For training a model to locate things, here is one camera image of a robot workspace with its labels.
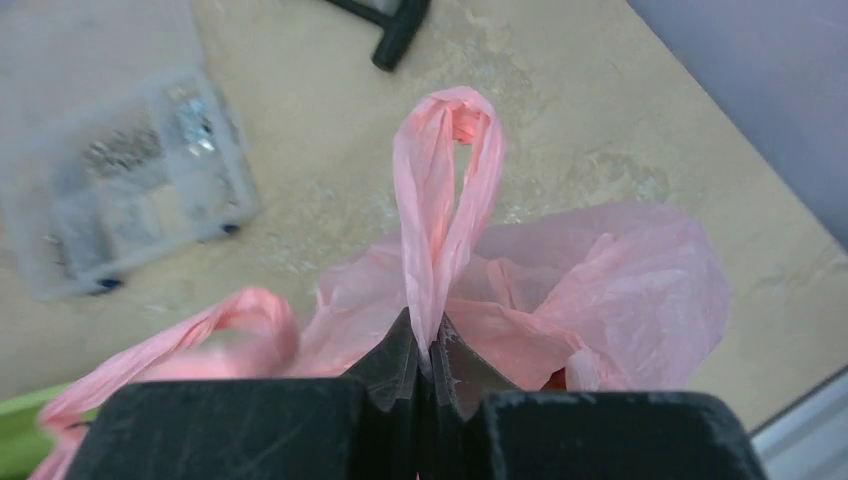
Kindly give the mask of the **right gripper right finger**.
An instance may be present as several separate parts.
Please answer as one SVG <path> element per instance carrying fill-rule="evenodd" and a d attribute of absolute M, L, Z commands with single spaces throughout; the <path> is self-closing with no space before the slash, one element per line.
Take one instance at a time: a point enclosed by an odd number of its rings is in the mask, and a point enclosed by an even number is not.
<path fill-rule="evenodd" d="M 697 392 L 523 391 L 449 320 L 423 386 L 427 479 L 762 479 L 744 427 Z"/>

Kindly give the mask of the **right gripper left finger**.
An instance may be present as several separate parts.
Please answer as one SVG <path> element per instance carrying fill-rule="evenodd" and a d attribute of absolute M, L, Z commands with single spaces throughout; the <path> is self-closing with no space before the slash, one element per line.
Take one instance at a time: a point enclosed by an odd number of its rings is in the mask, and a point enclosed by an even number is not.
<path fill-rule="evenodd" d="M 100 409 L 71 479 L 413 479 L 418 347 L 402 312 L 338 378 L 147 382 Z"/>

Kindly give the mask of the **pink plastic bag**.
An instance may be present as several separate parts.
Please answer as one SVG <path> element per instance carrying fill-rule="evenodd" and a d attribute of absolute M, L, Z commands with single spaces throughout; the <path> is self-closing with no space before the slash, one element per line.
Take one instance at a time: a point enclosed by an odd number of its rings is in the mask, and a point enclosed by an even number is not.
<path fill-rule="evenodd" d="M 701 225 L 664 204 L 613 203 L 491 226 L 506 138 L 494 107 L 455 87 L 424 98 L 394 138 L 400 230 L 320 279 L 305 328 L 247 287 L 106 360 L 46 403 L 36 479 L 63 478 L 82 420 L 141 381 L 335 377 L 402 310 L 419 350 L 443 318 L 509 381 L 537 390 L 682 388 L 720 343 L 730 293 Z"/>

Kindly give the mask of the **green plastic tray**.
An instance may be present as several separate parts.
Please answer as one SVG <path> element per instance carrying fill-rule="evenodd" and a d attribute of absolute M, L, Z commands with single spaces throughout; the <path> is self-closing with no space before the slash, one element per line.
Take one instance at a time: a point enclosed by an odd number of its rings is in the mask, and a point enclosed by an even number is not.
<path fill-rule="evenodd" d="M 116 391 L 86 378 L 1 403 L 1 477 L 64 479 L 98 408 Z"/>

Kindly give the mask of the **clear plastic screw box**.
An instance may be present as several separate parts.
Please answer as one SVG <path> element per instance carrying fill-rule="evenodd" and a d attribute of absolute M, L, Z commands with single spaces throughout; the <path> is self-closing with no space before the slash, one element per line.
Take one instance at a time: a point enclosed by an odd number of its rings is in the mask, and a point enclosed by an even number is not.
<path fill-rule="evenodd" d="M 260 206 L 239 127 L 192 68 L 5 148 L 3 216 L 30 294 L 110 292 L 146 263 L 238 232 Z"/>

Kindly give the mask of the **aluminium frame rail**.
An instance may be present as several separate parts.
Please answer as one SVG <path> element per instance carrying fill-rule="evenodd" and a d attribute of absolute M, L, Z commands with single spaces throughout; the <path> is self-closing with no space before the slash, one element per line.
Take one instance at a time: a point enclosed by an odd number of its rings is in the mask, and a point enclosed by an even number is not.
<path fill-rule="evenodd" d="M 847 480 L 847 369 L 796 399 L 751 437 L 770 479 Z"/>

